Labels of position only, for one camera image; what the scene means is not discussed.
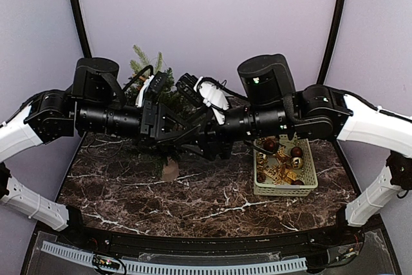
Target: green basket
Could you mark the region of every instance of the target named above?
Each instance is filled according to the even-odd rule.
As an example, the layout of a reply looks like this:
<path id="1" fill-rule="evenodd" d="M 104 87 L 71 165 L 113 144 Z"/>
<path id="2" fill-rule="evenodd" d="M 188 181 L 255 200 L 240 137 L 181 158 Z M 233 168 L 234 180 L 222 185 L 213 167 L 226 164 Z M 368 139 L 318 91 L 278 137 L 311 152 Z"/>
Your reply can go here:
<path id="1" fill-rule="evenodd" d="M 312 190 L 317 188 L 317 177 L 314 159 L 312 158 L 312 152 L 310 151 L 310 145 L 308 139 L 298 140 L 294 137 L 291 141 L 286 135 L 280 136 L 280 143 L 286 147 L 285 153 L 289 154 L 290 150 L 299 146 L 303 150 L 303 167 L 302 169 L 294 169 L 294 172 L 298 174 L 304 185 L 275 185 L 269 178 L 265 183 L 258 183 L 256 173 L 256 153 L 253 153 L 253 170 L 254 170 L 254 190 L 253 193 L 259 196 L 307 196 Z M 278 164 L 276 158 L 269 157 L 269 164 Z"/>

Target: green leaf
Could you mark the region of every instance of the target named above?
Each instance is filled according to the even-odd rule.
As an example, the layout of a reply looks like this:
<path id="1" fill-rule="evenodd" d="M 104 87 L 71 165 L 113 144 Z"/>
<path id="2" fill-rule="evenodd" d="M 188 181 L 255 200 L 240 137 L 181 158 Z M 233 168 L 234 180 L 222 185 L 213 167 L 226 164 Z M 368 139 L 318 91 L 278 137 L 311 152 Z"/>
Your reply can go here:
<path id="1" fill-rule="evenodd" d="M 139 56 L 140 62 L 142 63 L 143 67 L 150 65 L 149 57 L 146 55 L 145 52 L 142 51 L 137 45 L 133 45 L 133 49 L 135 53 Z"/>
<path id="2" fill-rule="evenodd" d="M 163 66 L 163 55 L 161 52 L 159 52 L 157 56 L 157 61 L 156 61 L 156 66 L 154 67 L 154 72 L 156 73 L 160 69 L 162 69 Z"/>
<path id="3" fill-rule="evenodd" d="M 139 64 L 137 61 L 131 60 L 130 61 L 130 68 L 135 72 L 138 73 L 142 69 L 142 65 Z"/>

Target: green plant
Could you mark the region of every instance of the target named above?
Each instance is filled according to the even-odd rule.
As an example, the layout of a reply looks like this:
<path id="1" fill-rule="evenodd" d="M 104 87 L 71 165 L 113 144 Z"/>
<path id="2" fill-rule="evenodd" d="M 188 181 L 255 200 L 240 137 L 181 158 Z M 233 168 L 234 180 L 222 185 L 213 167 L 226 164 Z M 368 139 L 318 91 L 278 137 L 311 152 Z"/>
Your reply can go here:
<path id="1" fill-rule="evenodd" d="M 138 60 L 130 61 L 130 67 L 134 71 L 135 75 L 144 67 L 152 64 L 152 61 L 139 46 L 134 45 L 133 50 L 138 56 Z M 158 52 L 156 62 L 153 65 L 154 74 L 156 74 L 158 71 L 162 71 L 163 67 L 163 55 L 161 52 Z M 187 117 L 193 111 L 193 108 L 191 104 L 183 96 L 181 96 L 174 87 L 174 77 L 172 68 L 164 69 L 163 72 L 167 74 L 167 82 L 165 83 L 165 86 L 159 95 L 159 103 L 165 104 L 168 108 L 170 108 L 172 111 L 174 111 L 177 115 L 181 116 L 182 118 Z M 126 92 L 127 103 L 129 105 L 135 104 L 140 88 L 143 86 L 143 83 L 148 76 L 149 72 L 146 72 L 144 76 L 141 79 L 138 79 Z M 156 166 L 156 176 L 162 175 L 163 166 L 164 164 L 167 164 L 168 157 L 172 158 L 174 161 L 178 161 L 180 158 L 180 152 L 175 150 L 174 147 L 144 147 L 137 144 L 136 151 L 139 154 L 150 156 L 150 158 L 153 159 L 153 163 Z"/>

